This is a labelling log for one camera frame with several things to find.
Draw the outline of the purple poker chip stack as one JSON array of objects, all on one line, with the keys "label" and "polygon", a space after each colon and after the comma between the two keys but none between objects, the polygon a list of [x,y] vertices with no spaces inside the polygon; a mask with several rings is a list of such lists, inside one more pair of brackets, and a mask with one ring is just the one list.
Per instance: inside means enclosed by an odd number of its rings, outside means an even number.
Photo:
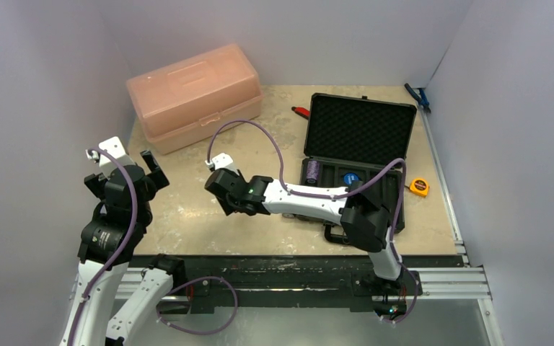
[{"label": "purple poker chip stack", "polygon": [[305,182],[308,185],[316,185],[319,177],[320,164],[318,161],[309,160],[307,162]]}]

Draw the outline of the blue small blind button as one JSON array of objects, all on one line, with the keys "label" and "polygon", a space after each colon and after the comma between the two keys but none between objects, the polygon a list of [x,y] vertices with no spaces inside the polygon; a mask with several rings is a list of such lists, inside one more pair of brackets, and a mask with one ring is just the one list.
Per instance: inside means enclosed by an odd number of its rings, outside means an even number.
[{"label": "blue small blind button", "polygon": [[351,185],[355,181],[359,181],[360,178],[357,174],[349,172],[343,175],[343,181],[346,185]]}]

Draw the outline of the black foam-lined carry case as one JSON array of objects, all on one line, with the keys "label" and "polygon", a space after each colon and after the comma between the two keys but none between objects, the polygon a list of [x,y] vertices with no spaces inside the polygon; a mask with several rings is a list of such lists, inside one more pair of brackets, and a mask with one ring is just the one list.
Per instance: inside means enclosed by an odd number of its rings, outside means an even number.
[{"label": "black foam-lined carry case", "polygon": [[[368,182],[394,159],[404,159],[413,131],[414,105],[315,93],[304,144],[301,185],[350,187],[349,172]],[[316,185],[305,182],[307,162],[318,161]]]}]

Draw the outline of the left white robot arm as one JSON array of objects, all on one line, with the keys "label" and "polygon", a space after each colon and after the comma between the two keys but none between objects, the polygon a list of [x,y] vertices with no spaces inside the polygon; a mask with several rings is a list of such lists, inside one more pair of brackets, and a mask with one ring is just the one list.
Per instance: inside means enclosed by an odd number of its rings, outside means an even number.
[{"label": "left white robot arm", "polygon": [[82,229],[73,303],[62,345],[127,345],[163,296],[186,285],[183,259],[158,254],[141,274],[141,283],[116,314],[113,304],[136,246],[153,220],[150,201],[169,181],[149,150],[141,158],[145,172],[124,151],[87,151],[100,174],[84,178],[98,198],[90,222]]}]

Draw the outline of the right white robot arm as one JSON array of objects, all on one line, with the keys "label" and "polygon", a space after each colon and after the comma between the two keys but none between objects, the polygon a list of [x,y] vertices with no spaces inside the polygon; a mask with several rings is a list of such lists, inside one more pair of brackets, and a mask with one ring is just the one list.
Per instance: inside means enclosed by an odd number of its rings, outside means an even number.
[{"label": "right white robot arm", "polygon": [[226,215],[294,214],[341,226],[348,244],[369,255],[381,291],[394,293],[403,286],[402,257],[393,246],[394,217],[376,190],[368,188],[339,198],[341,193],[348,193],[347,187],[300,185],[298,195],[295,187],[282,187],[278,180],[264,176],[254,176],[247,182],[239,173],[225,168],[212,172],[204,186]]}]

